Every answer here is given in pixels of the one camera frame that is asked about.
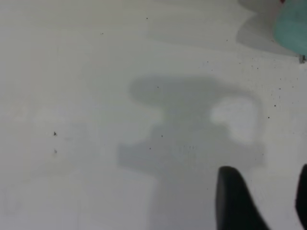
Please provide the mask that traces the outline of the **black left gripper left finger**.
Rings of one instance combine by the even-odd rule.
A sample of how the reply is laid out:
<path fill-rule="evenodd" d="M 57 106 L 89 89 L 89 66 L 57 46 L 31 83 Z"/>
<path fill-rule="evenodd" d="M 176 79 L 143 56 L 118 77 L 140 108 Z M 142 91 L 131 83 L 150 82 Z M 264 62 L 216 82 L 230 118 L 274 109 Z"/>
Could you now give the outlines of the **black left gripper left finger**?
<path fill-rule="evenodd" d="M 240 172 L 223 166 L 218 170 L 215 194 L 218 230 L 268 230 Z"/>

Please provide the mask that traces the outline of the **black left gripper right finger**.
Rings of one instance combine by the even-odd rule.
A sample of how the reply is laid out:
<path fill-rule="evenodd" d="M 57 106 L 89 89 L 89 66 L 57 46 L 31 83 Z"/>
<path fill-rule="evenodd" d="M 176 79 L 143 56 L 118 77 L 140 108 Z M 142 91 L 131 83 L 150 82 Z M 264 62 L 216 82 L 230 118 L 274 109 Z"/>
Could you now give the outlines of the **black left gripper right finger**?
<path fill-rule="evenodd" d="M 295 200 L 295 208 L 304 230 L 307 230 L 307 165 L 305 164 L 301 170 L 297 194 Z"/>

